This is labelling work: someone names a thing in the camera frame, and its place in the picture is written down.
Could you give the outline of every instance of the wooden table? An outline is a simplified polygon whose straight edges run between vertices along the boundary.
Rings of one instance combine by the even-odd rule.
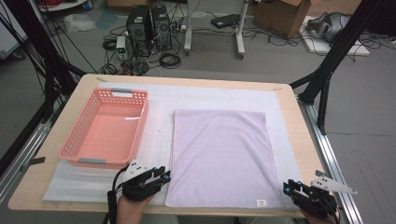
[[[91,91],[101,82],[135,83],[149,85],[167,85],[184,87],[208,87],[224,89],[240,89],[254,91],[273,91],[280,105],[283,120],[290,137],[291,147],[297,162],[302,181],[309,183],[315,179],[315,171],[322,170],[317,151],[310,133],[304,122],[300,107],[297,104],[291,87],[287,84],[203,80],[166,77],[119,77],[107,75],[86,75],[78,83],[62,114],[54,124],[45,143],[36,157],[45,157],[44,163],[32,165],[26,172],[21,183],[11,197],[8,206],[16,210],[36,211],[92,211],[106,212],[105,203],[55,203],[44,202],[43,196],[58,163],[58,151],[73,128],[78,114],[85,105]],[[261,210],[240,208],[172,208],[150,205],[145,213],[176,214],[176,215],[206,215],[206,216],[277,216],[301,217],[296,210]]]

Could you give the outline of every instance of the box flap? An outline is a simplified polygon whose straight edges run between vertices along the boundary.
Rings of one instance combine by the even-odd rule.
[[[297,7],[304,0],[281,0],[281,1],[284,2],[284,3],[287,3],[287,4],[290,4],[290,5],[293,5],[293,6]],[[316,5],[316,4],[320,3],[320,2],[323,2],[323,0],[310,0],[310,2],[311,2],[311,5],[314,6],[314,5]]]

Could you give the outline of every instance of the basket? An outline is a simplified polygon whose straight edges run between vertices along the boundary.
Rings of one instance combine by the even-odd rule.
[[[96,88],[59,152],[73,165],[120,169],[135,157],[149,112],[146,91]]]

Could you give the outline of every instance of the towel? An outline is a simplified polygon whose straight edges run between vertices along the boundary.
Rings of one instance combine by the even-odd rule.
[[[171,207],[283,207],[265,114],[175,112]]]

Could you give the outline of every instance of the gray floor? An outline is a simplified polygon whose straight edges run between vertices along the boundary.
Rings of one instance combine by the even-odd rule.
[[[79,9],[66,10],[80,13]],[[87,13],[93,21],[100,21],[104,11]],[[125,17],[110,20],[108,29],[70,34],[73,41],[95,69],[104,63],[102,37],[109,30],[125,23]],[[71,61],[83,70],[91,68],[66,41]],[[178,69],[161,69],[163,77],[184,77],[253,82],[291,83],[315,71],[323,60],[308,53],[303,43],[297,47],[274,46],[266,35],[245,38],[246,56],[236,55],[233,36],[196,33],[192,52],[182,51]],[[369,49],[369,57],[357,57],[354,63],[345,58],[332,78],[327,110],[326,131],[334,153],[349,186],[358,190],[354,196],[364,223],[394,223],[396,220],[396,90],[395,50],[382,47]],[[12,144],[21,129],[43,102],[42,91],[28,60],[0,61],[0,156]],[[149,77],[160,73],[151,69]],[[101,223],[103,214],[97,213],[33,213],[10,211],[7,199],[0,205],[2,223]],[[230,223],[229,218],[202,219],[183,217],[182,223]]]

